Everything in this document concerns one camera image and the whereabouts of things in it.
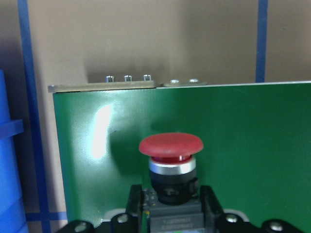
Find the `blue object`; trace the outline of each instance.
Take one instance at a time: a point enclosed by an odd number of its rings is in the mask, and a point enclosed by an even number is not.
[[[258,0],[256,82],[264,83],[268,27],[268,0]]]
[[[0,70],[0,232],[28,233],[12,136],[23,132],[11,121],[3,71]]]

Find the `metal pin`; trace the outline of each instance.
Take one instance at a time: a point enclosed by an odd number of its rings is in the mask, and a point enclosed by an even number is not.
[[[132,81],[132,76],[131,75],[125,75],[124,81],[125,82],[131,82]]]
[[[113,83],[114,81],[115,81],[114,76],[111,76],[111,75],[106,76],[106,82],[107,83]]]
[[[83,232],[86,229],[86,223],[81,222],[74,228],[74,232]]]
[[[151,75],[150,74],[144,74],[144,81],[151,81]]]
[[[270,222],[270,228],[276,232],[281,232],[283,230],[283,226],[279,222]]]

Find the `green board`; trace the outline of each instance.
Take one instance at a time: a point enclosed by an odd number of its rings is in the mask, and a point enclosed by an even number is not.
[[[132,184],[150,187],[140,141],[199,136],[200,184],[257,226],[270,218],[311,232],[311,83],[55,93],[69,220],[100,224],[125,208]]]

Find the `red button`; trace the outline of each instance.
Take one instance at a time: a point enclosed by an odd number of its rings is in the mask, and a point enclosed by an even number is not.
[[[141,153],[154,157],[153,160],[155,161],[164,163],[185,161],[189,159],[192,154],[202,149],[202,140],[189,133],[155,134],[142,140],[139,145],[139,151]]]

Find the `blue tape line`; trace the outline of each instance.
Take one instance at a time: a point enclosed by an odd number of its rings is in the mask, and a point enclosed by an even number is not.
[[[50,220],[51,221],[67,220],[67,213],[66,212],[52,212],[50,213]]]
[[[49,213],[50,221],[67,220],[66,212],[51,212]],[[28,222],[38,222],[42,220],[41,213],[27,213],[26,220]]]
[[[27,0],[17,0],[43,233],[51,232]]]
[[[41,213],[27,213],[26,214],[27,222],[38,222],[41,221]]]
[[[267,24],[268,24],[268,0],[258,0],[257,59],[256,59],[257,83],[264,83],[265,80]]]

